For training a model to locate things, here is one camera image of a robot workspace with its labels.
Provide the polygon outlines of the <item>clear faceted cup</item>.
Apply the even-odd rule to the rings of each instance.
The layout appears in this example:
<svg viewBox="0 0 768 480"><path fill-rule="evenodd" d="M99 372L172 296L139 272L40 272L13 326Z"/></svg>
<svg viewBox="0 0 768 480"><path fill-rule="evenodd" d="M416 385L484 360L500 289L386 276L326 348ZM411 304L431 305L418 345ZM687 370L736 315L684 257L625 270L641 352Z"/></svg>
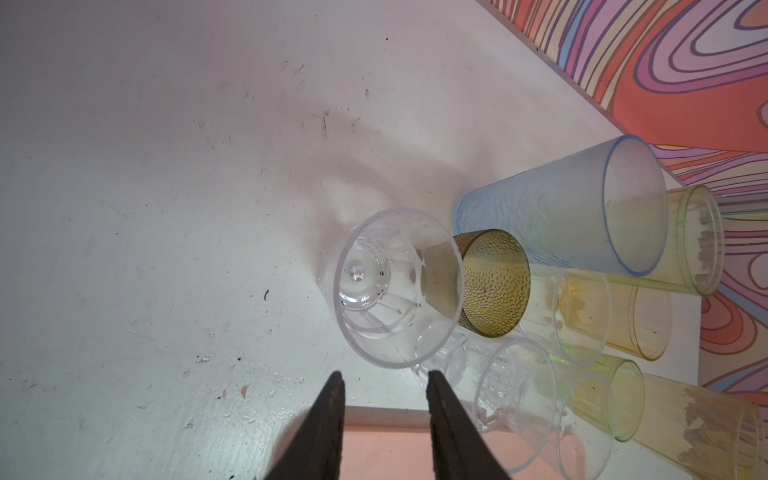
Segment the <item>clear faceted cup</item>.
<svg viewBox="0 0 768 480"><path fill-rule="evenodd" d="M563 479L596 479L604 471L615 438L580 418L568 401L577 387L587 385L591 372L565 374L553 364L553 376L532 381L529 393L534 418L542 426L531 425L523 438L549 466L559 470Z"/></svg>
<svg viewBox="0 0 768 480"><path fill-rule="evenodd" d="M422 386L433 370L444 374L509 475L534 462L549 442L557 410L553 366L539 344L522 336L486 338L458 327L437 353L412 368Z"/></svg>

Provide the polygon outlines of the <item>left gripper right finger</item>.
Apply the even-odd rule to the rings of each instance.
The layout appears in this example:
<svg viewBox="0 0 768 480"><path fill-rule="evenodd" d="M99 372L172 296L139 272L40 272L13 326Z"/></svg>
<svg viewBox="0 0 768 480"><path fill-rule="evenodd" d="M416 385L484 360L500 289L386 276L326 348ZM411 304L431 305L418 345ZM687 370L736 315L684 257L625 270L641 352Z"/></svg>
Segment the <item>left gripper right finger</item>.
<svg viewBox="0 0 768 480"><path fill-rule="evenodd" d="M428 373L433 470L436 479L509 479L442 372Z"/></svg>

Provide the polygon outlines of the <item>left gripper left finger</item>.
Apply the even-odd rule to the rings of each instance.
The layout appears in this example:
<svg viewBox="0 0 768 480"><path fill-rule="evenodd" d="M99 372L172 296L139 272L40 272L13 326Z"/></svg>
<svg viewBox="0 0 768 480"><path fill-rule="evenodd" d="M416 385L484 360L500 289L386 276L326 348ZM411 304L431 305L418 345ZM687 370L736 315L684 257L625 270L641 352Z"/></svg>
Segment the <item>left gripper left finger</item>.
<svg viewBox="0 0 768 480"><path fill-rule="evenodd" d="M344 420L345 383L334 371L266 479L339 479Z"/></svg>

